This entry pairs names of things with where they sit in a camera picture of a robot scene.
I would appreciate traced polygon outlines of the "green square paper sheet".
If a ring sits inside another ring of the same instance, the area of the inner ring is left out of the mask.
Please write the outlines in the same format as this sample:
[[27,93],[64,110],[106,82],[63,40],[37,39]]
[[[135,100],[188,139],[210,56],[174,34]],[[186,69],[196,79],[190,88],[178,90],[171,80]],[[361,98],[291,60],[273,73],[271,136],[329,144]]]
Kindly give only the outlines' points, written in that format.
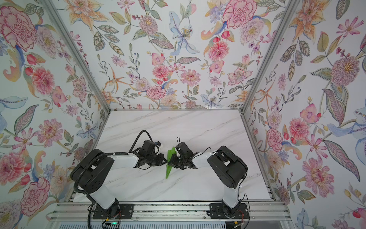
[[166,165],[166,173],[165,173],[166,179],[169,178],[170,172],[172,170],[171,160],[174,155],[176,155],[176,149],[175,149],[175,147],[172,147],[172,149],[167,151],[167,165]]

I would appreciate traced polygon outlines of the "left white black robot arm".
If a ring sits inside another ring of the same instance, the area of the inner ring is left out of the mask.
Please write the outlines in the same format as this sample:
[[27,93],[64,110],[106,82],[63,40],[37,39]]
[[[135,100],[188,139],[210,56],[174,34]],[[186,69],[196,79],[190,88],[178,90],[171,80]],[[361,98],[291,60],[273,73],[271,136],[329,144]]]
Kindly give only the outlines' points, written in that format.
[[94,149],[71,172],[74,192],[85,195],[106,215],[115,216],[120,212],[118,199],[104,184],[108,175],[122,168],[140,169],[147,165],[158,167],[168,163],[160,153],[161,143],[146,140],[143,146],[130,152],[105,153]]

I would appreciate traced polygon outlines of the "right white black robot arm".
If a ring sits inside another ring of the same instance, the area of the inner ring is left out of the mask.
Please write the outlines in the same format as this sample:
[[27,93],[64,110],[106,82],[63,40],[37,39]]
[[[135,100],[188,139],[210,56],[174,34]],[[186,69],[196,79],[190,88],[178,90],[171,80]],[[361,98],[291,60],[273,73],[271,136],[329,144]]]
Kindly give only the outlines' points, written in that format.
[[239,208],[241,184],[248,173],[247,164],[239,156],[226,146],[216,151],[207,148],[204,152],[193,153],[184,142],[179,143],[175,150],[168,161],[169,166],[180,170],[211,168],[225,186],[223,209],[233,213]]

